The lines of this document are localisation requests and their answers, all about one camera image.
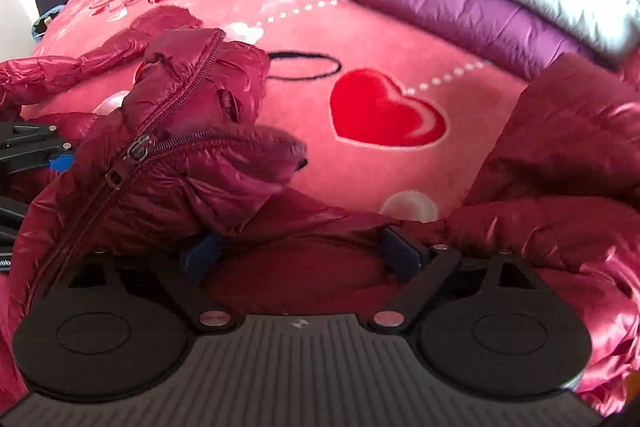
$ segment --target zipper pull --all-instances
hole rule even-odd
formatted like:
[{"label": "zipper pull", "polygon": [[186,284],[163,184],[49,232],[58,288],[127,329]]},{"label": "zipper pull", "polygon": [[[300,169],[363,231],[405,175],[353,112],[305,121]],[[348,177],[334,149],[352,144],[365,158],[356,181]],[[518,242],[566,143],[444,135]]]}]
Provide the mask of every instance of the zipper pull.
[{"label": "zipper pull", "polygon": [[153,143],[148,134],[138,137],[129,145],[123,158],[116,161],[105,174],[107,184],[114,190],[120,190],[122,184],[129,179],[136,167],[146,159],[152,150]]}]

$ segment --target folded purple comforter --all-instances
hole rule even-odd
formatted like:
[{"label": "folded purple comforter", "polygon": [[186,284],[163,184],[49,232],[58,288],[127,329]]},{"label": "folded purple comforter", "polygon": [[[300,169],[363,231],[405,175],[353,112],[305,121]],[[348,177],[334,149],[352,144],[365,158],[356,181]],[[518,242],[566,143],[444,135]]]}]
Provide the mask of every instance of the folded purple comforter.
[{"label": "folded purple comforter", "polygon": [[532,78],[562,53],[592,58],[575,38],[511,0],[356,0],[501,68]]}]

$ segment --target silver screw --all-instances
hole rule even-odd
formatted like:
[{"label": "silver screw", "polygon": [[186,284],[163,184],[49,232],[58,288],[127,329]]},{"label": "silver screw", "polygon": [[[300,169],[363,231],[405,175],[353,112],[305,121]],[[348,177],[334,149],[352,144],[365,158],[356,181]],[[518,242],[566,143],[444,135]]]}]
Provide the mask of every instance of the silver screw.
[{"label": "silver screw", "polygon": [[399,312],[378,312],[373,315],[373,322],[382,328],[397,328],[404,322],[404,315]]},{"label": "silver screw", "polygon": [[209,328],[221,328],[231,322],[231,315],[226,312],[209,311],[200,314],[200,323]]}]

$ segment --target gray ribbed panel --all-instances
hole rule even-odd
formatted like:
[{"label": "gray ribbed panel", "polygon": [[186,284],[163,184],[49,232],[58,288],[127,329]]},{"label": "gray ribbed panel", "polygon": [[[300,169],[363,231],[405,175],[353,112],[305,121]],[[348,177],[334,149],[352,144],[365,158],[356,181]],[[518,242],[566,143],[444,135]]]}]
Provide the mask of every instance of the gray ribbed panel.
[{"label": "gray ribbed panel", "polygon": [[449,389],[396,336],[352,315],[250,316],[202,337],[183,366],[137,397],[104,405],[30,395],[4,427],[594,427],[564,393],[538,403],[483,401]]}]

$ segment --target red down jacket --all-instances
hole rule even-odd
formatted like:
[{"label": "red down jacket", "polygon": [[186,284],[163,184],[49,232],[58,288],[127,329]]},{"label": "red down jacket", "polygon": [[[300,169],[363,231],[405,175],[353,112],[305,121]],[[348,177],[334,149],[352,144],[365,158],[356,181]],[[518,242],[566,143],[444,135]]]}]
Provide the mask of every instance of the red down jacket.
[{"label": "red down jacket", "polygon": [[[591,332],[582,397],[603,413],[622,405],[639,360],[638,68],[621,81],[573,55],[556,60],[523,93],[466,206],[423,224],[283,188],[305,148],[254,125],[264,52],[222,43],[219,30],[176,30],[144,61],[122,108],[96,121],[25,219],[0,284],[4,407],[24,392],[7,347],[15,329],[88,251],[171,247],[214,229],[228,240],[205,286],[236,312],[369,315],[399,288],[377,256],[389,224],[474,255],[520,253]],[[42,83],[60,81],[55,60],[48,72]]]}]

